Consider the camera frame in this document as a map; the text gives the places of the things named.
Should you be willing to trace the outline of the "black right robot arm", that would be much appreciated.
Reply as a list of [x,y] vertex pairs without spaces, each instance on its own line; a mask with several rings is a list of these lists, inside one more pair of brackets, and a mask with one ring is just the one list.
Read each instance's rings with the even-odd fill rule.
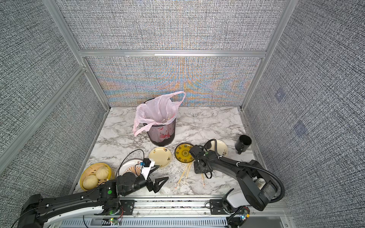
[[278,202],[285,196],[282,181],[264,169],[256,160],[235,161],[215,151],[206,151],[198,145],[193,146],[189,153],[194,158],[196,174],[212,174],[213,171],[219,171],[231,176],[239,183],[248,204],[259,211],[263,211],[269,203]]

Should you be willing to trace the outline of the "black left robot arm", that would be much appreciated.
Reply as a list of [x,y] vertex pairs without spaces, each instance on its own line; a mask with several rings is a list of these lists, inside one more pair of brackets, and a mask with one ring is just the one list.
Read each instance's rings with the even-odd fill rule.
[[125,197],[144,187],[149,192],[157,193],[168,180],[168,177],[162,177],[153,182],[150,178],[127,172],[86,192],[58,198],[44,198],[41,194],[35,194],[24,203],[16,221],[17,227],[42,228],[52,219],[63,219],[76,213],[113,215],[121,208],[121,196]]

